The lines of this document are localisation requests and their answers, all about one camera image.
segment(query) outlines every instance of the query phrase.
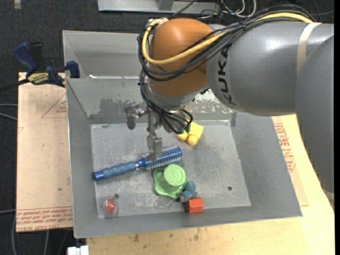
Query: floor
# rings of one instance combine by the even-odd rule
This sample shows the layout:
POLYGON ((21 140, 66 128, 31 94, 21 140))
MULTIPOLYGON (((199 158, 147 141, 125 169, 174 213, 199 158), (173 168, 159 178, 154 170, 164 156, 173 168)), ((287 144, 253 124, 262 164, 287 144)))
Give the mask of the floor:
MULTIPOLYGON (((62 30, 141 32, 150 18, 159 14, 99 13, 98 0, 21 0, 21 9, 14 9, 14 0, 0 0, 0 88, 16 82, 17 73, 25 71, 13 56, 17 44, 42 41, 47 63, 63 65, 62 30)), ((257 0, 265 8, 272 0, 257 0)), ((318 21, 334 22, 335 0, 289 1, 309 11, 318 21)), ((0 92, 0 104, 18 102, 18 90, 0 92)), ((0 107, 0 113, 16 117, 16 107, 0 107)), ((16 121, 0 116, 0 212, 15 209, 16 197, 16 121)), ((14 213, 0 214, 0 253, 64 254, 68 245, 81 244, 72 231, 53 230, 38 233, 12 234, 14 213)))

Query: blue brush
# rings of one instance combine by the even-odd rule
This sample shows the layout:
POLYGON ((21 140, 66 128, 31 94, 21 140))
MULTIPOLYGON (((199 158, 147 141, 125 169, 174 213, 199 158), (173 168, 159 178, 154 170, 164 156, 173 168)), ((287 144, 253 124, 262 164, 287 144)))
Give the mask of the blue brush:
POLYGON ((95 181, 100 181, 109 179, 110 177, 120 176, 138 169, 151 170, 159 168, 173 162, 178 162, 182 157, 182 150, 178 146, 165 147, 162 149, 162 153, 163 155, 156 160, 148 161, 144 154, 143 158, 140 160, 111 166, 110 168, 94 172, 93 176, 95 181))

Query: brush bristles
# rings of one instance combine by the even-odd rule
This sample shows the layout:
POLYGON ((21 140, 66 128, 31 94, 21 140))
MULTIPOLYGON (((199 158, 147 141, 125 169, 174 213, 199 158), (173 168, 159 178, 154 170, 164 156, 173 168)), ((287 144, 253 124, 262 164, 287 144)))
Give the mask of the brush bristles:
POLYGON ((156 169, 174 162, 182 157, 182 150, 178 146, 170 146, 162 149, 163 155, 147 164, 147 170, 156 169))

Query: orange block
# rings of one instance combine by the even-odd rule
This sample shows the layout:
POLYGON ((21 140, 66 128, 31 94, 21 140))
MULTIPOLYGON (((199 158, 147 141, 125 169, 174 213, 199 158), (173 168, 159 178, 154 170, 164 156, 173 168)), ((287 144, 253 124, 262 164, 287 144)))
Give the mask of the orange block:
POLYGON ((201 213, 203 212, 203 199, 199 197, 195 197, 192 199, 189 199, 185 204, 185 211, 187 211, 190 214, 193 213, 201 213))

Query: small red object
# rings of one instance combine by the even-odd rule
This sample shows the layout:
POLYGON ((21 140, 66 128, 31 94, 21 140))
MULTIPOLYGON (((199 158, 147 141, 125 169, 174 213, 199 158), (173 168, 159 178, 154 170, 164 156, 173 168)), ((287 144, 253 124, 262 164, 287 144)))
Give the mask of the small red object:
POLYGON ((116 205, 115 205, 115 201, 113 198, 109 198, 105 201, 105 212, 108 215, 113 214, 113 211, 115 210, 116 205))
POLYGON ((203 199, 195 197, 189 199, 185 204, 185 211, 190 214, 203 212, 203 199))

